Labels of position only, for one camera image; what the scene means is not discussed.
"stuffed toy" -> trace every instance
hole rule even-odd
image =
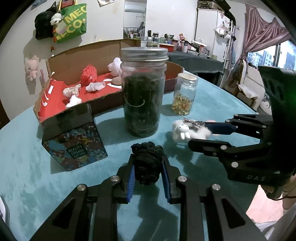
[[[262,99],[257,111],[261,115],[272,115],[269,96]]]
[[[211,136],[212,132],[207,127],[194,125],[192,123],[196,121],[186,122],[185,120],[187,119],[176,120],[172,124],[173,140],[175,142],[188,142],[191,139],[206,140]]]
[[[30,81],[35,80],[37,77],[38,63],[39,58],[36,55],[34,55],[33,58],[28,59],[25,63],[26,73]]]
[[[55,15],[52,16],[50,25],[51,26],[58,25],[63,18],[64,16],[62,16],[60,13],[57,12]]]
[[[187,140],[190,139],[189,126],[188,125],[181,124],[181,125],[177,126],[174,133],[176,135],[179,135],[177,138],[181,138],[182,140],[185,140],[185,138]]]

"teal tablecloth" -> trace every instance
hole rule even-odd
[[[243,210],[249,207],[257,186],[229,181],[218,158],[193,153],[172,141],[171,124],[180,119],[171,111],[173,94],[163,97],[160,126],[156,134],[139,139],[125,129],[123,109],[117,108],[95,117],[108,157],[72,172],[65,171],[41,146],[42,128],[27,109],[0,131],[0,194],[10,210],[10,228],[19,241],[28,241],[61,201],[80,183],[101,183],[125,164],[130,146],[152,141],[161,145],[170,164],[182,175],[201,184],[220,184]],[[253,113],[241,101],[211,83],[199,79],[197,97],[189,118],[224,122],[236,113]],[[258,139],[232,134],[211,137],[232,145],[251,145]],[[178,240],[180,206],[169,205],[161,178],[155,185],[135,187],[129,205],[118,208],[119,240]]]

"cable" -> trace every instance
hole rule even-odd
[[[283,199],[285,199],[285,198],[293,199],[293,198],[296,198],[296,196],[285,196],[285,197],[283,197],[283,198],[279,198],[279,199],[272,199],[272,198],[271,198],[271,200],[274,200],[274,201],[281,201],[281,200],[283,200]]]

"black yarn ball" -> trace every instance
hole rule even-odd
[[[150,185],[157,182],[162,168],[164,151],[153,142],[144,142],[131,146],[134,154],[135,178],[140,184]]]

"red knitted object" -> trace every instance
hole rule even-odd
[[[88,86],[90,82],[95,82],[97,78],[96,68],[93,67],[91,64],[86,66],[82,71],[81,85]]]

